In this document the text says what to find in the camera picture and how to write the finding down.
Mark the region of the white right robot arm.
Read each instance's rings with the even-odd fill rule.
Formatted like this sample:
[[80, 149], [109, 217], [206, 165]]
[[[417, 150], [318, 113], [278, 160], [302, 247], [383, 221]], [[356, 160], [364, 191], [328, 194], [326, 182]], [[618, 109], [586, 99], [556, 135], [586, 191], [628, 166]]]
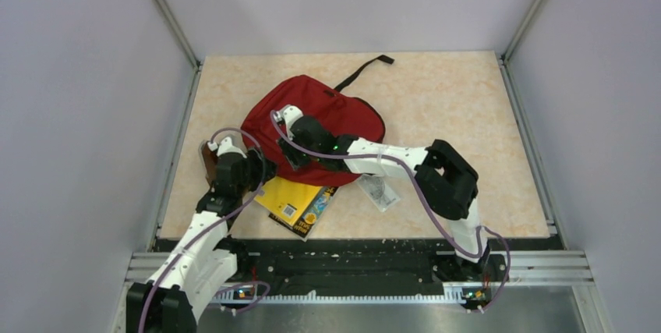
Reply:
[[314, 165], [333, 175], [407, 179], [433, 224], [454, 247], [454, 259], [438, 267], [440, 278], [486, 281], [490, 247], [479, 215], [479, 175], [448, 142], [397, 147], [350, 134], [335, 136], [292, 105], [270, 115], [277, 143], [294, 170]]

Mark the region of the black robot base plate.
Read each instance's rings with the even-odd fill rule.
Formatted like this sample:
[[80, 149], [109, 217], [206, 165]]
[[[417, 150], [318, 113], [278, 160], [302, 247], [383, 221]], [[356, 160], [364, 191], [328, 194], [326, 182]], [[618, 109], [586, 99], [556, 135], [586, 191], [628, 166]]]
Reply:
[[[488, 242], [488, 278], [473, 282], [496, 286], [505, 276], [504, 245]], [[239, 256], [230, 279], [262, 281], [269, 296], [404, 297], [441, 296], [452, 282], [440, 278], [438, 267], [454, 259], [439, 239], [233, 239], [221, 242]]]

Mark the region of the yellow book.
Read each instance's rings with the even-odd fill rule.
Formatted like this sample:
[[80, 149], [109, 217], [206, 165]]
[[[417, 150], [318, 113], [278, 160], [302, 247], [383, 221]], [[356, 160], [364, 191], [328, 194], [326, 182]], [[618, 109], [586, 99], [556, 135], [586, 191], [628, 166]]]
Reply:
[[293, 226], [324, 190], [322, 186], [293, 182], [276, 176], [261, 187], [255, 201], [286, 225]]

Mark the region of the red student backpack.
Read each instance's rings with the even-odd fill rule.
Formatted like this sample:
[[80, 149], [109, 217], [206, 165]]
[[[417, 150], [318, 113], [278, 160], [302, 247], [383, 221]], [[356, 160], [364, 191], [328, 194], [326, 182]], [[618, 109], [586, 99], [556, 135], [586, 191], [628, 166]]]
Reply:
[[293, 170], [278, 146], [280, 137], [269, 116], [272, 110], [294, 105], [304, 115], [314, 117], [336, 137], [360, 136], [381, 142], [386, 133], [381, 115], [363, 99], [348, 97], [341, 92], [375, 61], [389, 65], [394, 63], [393, 58], [380, 55], [363, 64], [334, 88], [307, 75], [294, 76], [276, 86], [249, 112], [241, 129], [257, 139], [267, 159], [277, 166], [277, 176], [312, 186], [344, 186], [357, 180], [359, 176], [350, 173], [341, 160], [341, 171], [314, 167]]

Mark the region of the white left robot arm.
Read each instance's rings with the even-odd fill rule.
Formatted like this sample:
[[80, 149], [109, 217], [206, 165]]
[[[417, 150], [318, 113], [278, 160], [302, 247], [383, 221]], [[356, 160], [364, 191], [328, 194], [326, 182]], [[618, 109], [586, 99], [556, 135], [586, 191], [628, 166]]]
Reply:
[[228, 280], [249, 273], [248, 257], [228, 247], [230, 221], [245, 195], [267, 179], [263, 154], [219, 148], [215, 177], [200, 198], [192, 221], [163, 264], [145, 281], [133, 283], [125, 298], [128, 332], [195, 332], [203, 312]]

